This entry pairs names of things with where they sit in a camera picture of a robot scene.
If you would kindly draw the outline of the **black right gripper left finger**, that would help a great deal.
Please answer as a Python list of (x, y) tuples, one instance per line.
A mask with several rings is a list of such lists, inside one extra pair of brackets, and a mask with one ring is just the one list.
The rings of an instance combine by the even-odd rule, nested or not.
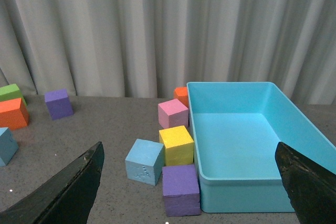
[(103, 144), (97, 142), (34, 192), (1, 212), (1, 223), (87, 223), (103, 164)]

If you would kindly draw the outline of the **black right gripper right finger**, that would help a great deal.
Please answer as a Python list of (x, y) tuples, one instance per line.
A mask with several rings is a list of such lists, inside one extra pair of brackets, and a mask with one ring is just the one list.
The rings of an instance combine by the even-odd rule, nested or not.
[(300, 223), (335, 223), (335, 174), (279, 142), (275, 161)]

